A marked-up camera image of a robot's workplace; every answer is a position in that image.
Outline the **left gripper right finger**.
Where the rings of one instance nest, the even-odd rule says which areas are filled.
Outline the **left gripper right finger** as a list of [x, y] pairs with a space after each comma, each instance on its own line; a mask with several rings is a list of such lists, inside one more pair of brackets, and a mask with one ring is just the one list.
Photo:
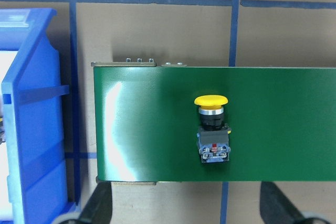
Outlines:
[[261, 182], [259, 211], [264, 223], [309, 223], [274, 182]]

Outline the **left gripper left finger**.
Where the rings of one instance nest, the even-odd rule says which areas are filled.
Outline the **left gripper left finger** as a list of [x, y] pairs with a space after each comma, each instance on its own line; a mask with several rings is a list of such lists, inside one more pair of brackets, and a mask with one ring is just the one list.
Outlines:
[[100, 182], [77, 220], [79, 223], [110, 223], [112, 209], [111, 183]]

